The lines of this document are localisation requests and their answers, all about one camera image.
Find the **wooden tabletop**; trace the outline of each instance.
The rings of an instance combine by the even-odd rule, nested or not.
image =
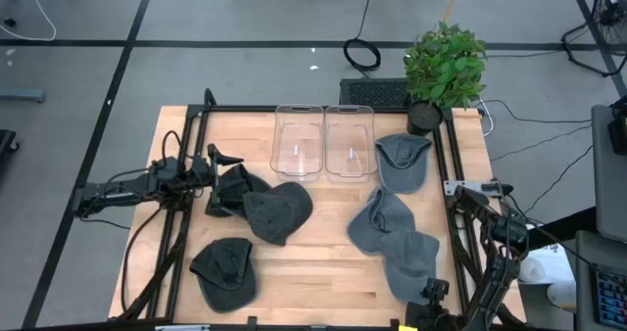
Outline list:
[[[148,164],[161,157],[161,143],[168,130],[182,132],[186,107],[162,107],[150,150]],[[492,170],[476,110],[454,110],[461,162],[466,180],[488,180]],[[375,137],[405,132],[406,115],[376,114]],[[195,139],[194,129],[191,139]],[[450,177],[453,163],[449,140],[443,125],[443,142]],[[270,168],[274,113],[210,113],[205,144],[215,143],[227,155],[245,160],[249,172],[271,186],[281,181]],[[193,142],[188,153],[193,152]],[[178,153],[175,141],[169,141],[168,156]],[[413,194],[399,194],[411,209],[417,231],[440,240],[437,277],[451,283],[450,294],[443,302],[451,313],[459,313],[453,252],[444,210],[441,179],[435,149],[429,154],[429,169],[424,186]],[[313,200],[309,220],[287,239],[287,246],[270,245],[257,238],[247,223],[239,218],[216,218],[204,214],[209,191],[194,200],[189,238],[174,322],[245,324],[256,316],[260,324],[283,325],[362,325],[388,326],[390,319],[405,319],[405,304],[391,294],[383,270],[382,257],[362,254],[348,238],[347,226],[364,206],[366,198],[379,185],[373,174],[362,183],[334,183],[324,170],[318,181],[303,183]],[[130,235],[157,208],[156,203],[137,207]],[[154,273],[155,261],[163,231],[165,212],[140,233],[128,261],[127,303],[144,288]],[[177,233],[174,226],[172,241]],[[192,259],[215,239],[244,237],[253,242],[253,265],[258,277],[258,295],[246,307],[229,313],[216,313],[206,304],[196,276],[189,272]],[[114,294],[110,315],[121,313],[120,279]],[[473,284],[469,283],[472,294]],[[162,284],[158,315],[163,315],[169,290],[169,276]],[[505,303],[518,318],[524,310],[517,283],[508,291]]]

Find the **baseball cap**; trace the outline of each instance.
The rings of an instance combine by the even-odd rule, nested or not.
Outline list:
[[[242,196],[248,192],[264,193],[270,189],[263,179],[251,174],[244,165],[235,165],[219,177],[217,182],[220,196],[220,206],[211,207],[209,200],[205,213],[213,217],[228,217],[230,215],[244,215]]]
[[[253,233],[280,246],[307,221],[313,209],[307,190],[295,182],[280,184],[265,193],[244,194],[244,212]]]
[[[348,227],[349,238],[365,254],[379,253],[381,237],[395,230],[415,230],[413,214],[394,193],[381,187],[374,189]]]
[[[396,231],[379,240],[385,257],[385,276],[390,291],[399,300],[425,305],[422,291],[429,278],[435,278],[435,258],[440,242],[415,231]]]
[[[395,193],[413,193],[422,187],[427,174],[431,140],[395,134],[376,141],[376,160],[382,185]]]
[[[253,244],[245,238],[223,238],[203,249],[189,267],[196,274],[205,301],[216,312],[229,312],[250,303],[257,295],[250,254]]]

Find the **potted plant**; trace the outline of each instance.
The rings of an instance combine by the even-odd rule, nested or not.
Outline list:
[[[410,107],[408,132],[426,135],[442,122],[442,108],[464,107],[479,99],[486,86],[479,83],[485,66],[485,42],[469,30],[440,23],[437,31],[422,36],[421,43],[404,57]]]

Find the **plastic bin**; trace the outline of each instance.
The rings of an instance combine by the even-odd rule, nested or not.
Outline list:
[[[275,116],[270,167],[281,180],[317,180],[322,171],[324,109],[281,105]]]
[[[330,106],[324,124],[324,165],[329,180],[366,181],[377,169],[372,108]]]

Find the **gray floor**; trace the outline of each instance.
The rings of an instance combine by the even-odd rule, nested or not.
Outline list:
[[[66,39],[125,39],[140,0],[41,0]],[[2,0],[20,26],[45,36],[48,27],[32,0]],[[343,40],[359,29],[365,0],[151,0],[139,39]],[[442,18],[448,0],[371,0],[362,37],[411,41]],[[458,0],[453,23],[489,42],[558,42],[583,21],[575,0]],[[578,42],[592,42],[589,34]],[[15,51],[8,56],[5,52]],[[382,50],[374,77],[404,75],[401,49]],[[0,101],[0,128],[19,133],[23,147],[0,186],[0,329],[20,327],[83,159],[121,48],[6,47],[0,49],[0,84],[43,87],[42,105]],[[491,55],[526,52],[490,51]],[[598,52],[577,56],[598,66]],[[335,104],[339,82],[361,77],[332,48],[135,48],[121,81],[90,181],[144,166],[161,105],[185,105],[212,88],[221,104]],[[520,117],[588,118],[590,107],[618,94],[608,78],[570,64],[565,54],[492,59],[485,100],[507,102]],[[513,120],[489,103],[496,127],[486,138],[497,157],[576,128]],[[581,130],[542,147],[493,162],[514,185],[522,208],[531,206],[568,163],[591,144]],[[553,220],[594,202],[592,157],[566,174],[530,213]],[[100,217],[121,224],[131,209]],[[44,305],[39,325],[104,320],[120,270],[126,232],[75,222]],[[540,287],[523,289],[529,320],[569,329],[572,317],[552,308]]]

